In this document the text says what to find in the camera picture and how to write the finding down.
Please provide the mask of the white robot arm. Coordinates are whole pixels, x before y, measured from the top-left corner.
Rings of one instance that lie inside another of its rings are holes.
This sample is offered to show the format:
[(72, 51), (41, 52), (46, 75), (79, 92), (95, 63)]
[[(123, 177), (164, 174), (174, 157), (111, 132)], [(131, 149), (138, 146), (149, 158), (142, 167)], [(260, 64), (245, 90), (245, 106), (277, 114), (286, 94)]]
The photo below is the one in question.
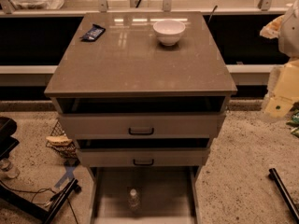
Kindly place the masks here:
[(263, 27), (260, 36), (278, 40), (278, 50), (289, 60), (270, 72), (262, 112), (268, 119), (280, 119), (299, 102), (299, 1), (284, 15)]

